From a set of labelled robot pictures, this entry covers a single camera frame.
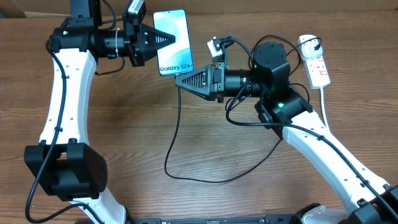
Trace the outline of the Galaxy smartphone blue screen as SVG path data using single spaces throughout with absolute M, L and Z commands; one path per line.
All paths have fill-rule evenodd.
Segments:
M 157 11 L 153 14 L 154 28 L 175 37 L 174 43 L 157 51 L 161 76 L 188 73 L 194 70 L 187 16 L 184 9 Z

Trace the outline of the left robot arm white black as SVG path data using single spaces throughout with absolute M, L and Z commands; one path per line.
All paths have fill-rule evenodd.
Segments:
M 122 29 L 103 27 L 101 1 L 72 1 L 70 12 L 45 45 L 54 72 L 49 113 L 39 143 L 25 148 L 24 161 L 35 177 L 33 188 L 43 188 L 68 208 L 82 209 L 91 223 L 132 223 L 108 189 L 104 157 L 90 147 L 91 83 L 100 58 L 130 60 L 140 67 L 175 37 L 143 23 L 143 0 L 128 3 Z

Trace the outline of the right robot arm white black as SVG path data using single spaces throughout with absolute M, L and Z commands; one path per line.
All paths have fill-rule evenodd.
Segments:
M 210 44 L 215 65 L 179 75 L 175 83 L 206 100 L 258 99 L 260 126 L 300 151 L 337 193 L 341 210 L 313 203 L 292 215 L 294 223 L 396 223 L 397 188 L 366 168 L 322 123 L 289 80 L 281 44 L 266 42 L 252 55 L 250 70 L 229 70 L 226 44 Z

